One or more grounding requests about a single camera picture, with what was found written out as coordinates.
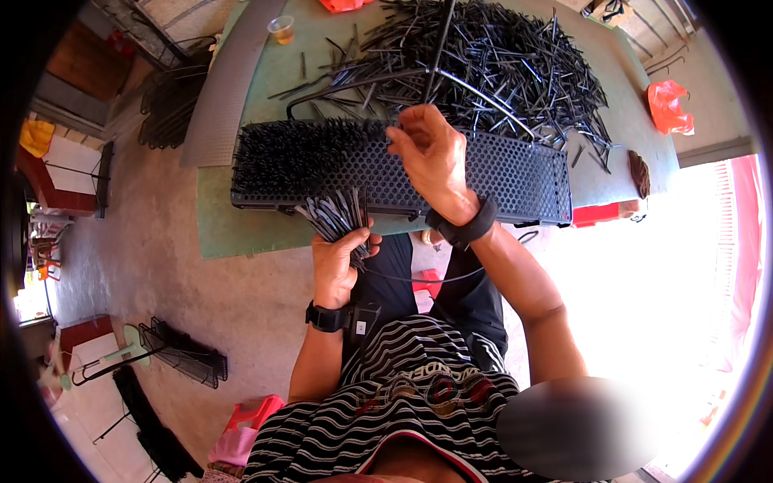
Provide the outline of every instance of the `wrist strap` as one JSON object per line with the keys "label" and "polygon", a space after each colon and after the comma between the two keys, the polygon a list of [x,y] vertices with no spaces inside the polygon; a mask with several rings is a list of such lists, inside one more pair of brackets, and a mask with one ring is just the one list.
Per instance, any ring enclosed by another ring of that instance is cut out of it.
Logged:
{"label": "wrist strap", "polygon": [[329,310],[317,307],[314,301],[311,301],[306,308],[306,323],[311,322],[315,329],[322,332],[337,332],[349,327],[351,310],[351,305],[344,305],[338,310]]}
{"label": "wrist strap", "polygon": [[485,198],[479,196],[478,201],[481,203],[481,210],[464,226],[453,225],[434,209],[427,213],[424,221],[439,231],[454,248],[465,250],[470,242],[477,240],[491,229],[499,214],[499,205],[493,196]]}

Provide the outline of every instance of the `concrete floor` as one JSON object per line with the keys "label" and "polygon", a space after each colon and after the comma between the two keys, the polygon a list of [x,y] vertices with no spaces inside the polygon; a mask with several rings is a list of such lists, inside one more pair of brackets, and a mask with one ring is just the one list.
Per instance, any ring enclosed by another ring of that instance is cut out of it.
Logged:
{"label": "concrete floor", "polygon": [[[135,128],[117,138],[107,217],[79,219],[64,234],[62,281],[50,290],[53,314],[66,325],[107,313],[117,334],[154,315],[226,355],[229,379],[218,389],[158,360],[135,368],[164,425],[204,465],[235,403],[287,395],[312,297],[311,251],[202,260],[195,171],[179,168],[179,150],[150,150],[138,145],[137,134]],[[689,181],[683,172],[680,179]],[[526,245],[564,297],[590,374],[659,388],[662,418],[674,427],[692,420],[683,416],[689,408],[674,410],[674,401],[689,406],[705,392],[696,371],[708,337],[703,321],[712,306],[716,220],[694,209],[713,196],[711,185],[695,181],[691,189],[651,197],[643,223],[541,227]],[[414,247],[414,271],[444,271],[446,243],[437,253]],[[505,311],[506,365],[523,389],[526,343],[517,316],[507,304]]]}
{"label": "concrete floor", "polygon": [[[124,324],[148,324],[156,316],[226,355],[229,379],[217,390],[158,360],[135,367],[163,423],[205,464],[235,403],[287,396],[312,298],[311,249],[202,260],[196,171],[179,168],[179,149],[151,150],[137,136],[134,129],[116,140],[107,217],[78,219],[63,236],[53,314],[62,326],[109,314],[121,343]],[[449,245],[440,252],[414,246],[415,270],[436,267],[444,273]],[[527,369],[519,364],[526,360],[523,331],[519,335],[517,317],[507,310],[507,362],[528,385]]]}

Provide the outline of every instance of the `wristband device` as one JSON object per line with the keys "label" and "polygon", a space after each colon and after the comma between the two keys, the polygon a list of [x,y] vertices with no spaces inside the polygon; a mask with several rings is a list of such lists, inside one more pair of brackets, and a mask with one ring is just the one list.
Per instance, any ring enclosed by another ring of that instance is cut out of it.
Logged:
{"label": "wristband device", "polygon": [[493,196],[478,196],[481,203],[481,210],[464,226],[456,226],[443,218],[440,213],[431,209],[424,221],[427,225],[435,228],[445,238],[452,247],[459,250],[466,250],[470,242],[477,240],[491,229],[496,216],[499,214],[499,205]]}
{"label": "wristband device", "polygon": [[369,304],[348,304],[338,310],[314,306],[314,301],[306,308],[306,323],[311,322],[321,332],[337,332],[344,329],[351,342],[361,342],[370,327],[379,317],[381,306]]}

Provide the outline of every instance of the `black and white striped shirt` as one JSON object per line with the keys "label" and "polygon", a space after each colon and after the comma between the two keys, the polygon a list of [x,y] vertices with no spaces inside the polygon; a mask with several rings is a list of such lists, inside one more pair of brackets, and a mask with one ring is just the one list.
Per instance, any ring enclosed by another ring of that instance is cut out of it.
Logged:
{"label": "black and white striped shirt", "polygon": [[[493,350],[494,367],[503,367]],[[503,452],[496,418],[518,393],[503,372],[482,372],[461,334],[416,315],[382,327],[322,403],[288,404],[261,427],[244,481],[313,481],[366,473],[387,439],[412,436],[444,455],[468,481],[529,477]]]}

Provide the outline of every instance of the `red plastic bag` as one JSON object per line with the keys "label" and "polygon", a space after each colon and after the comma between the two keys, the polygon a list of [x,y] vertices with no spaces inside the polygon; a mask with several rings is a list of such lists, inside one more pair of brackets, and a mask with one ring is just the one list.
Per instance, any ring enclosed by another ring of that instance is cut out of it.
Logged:
{"label": "red plastic bag", "polygon": [[357,10],[363,4],[371,3],[373,0],[319,0],[326,9],[333,13],[348,12]]}
{"label": "red plastic bag", "polygon": [[649,112],[658,131],[663,134],[680,132],[685,136],[695,134],[693,115],[684,114],[679,106],[679,98],[684,95],[687,95],[687,90],[671,79],[649,84]]}

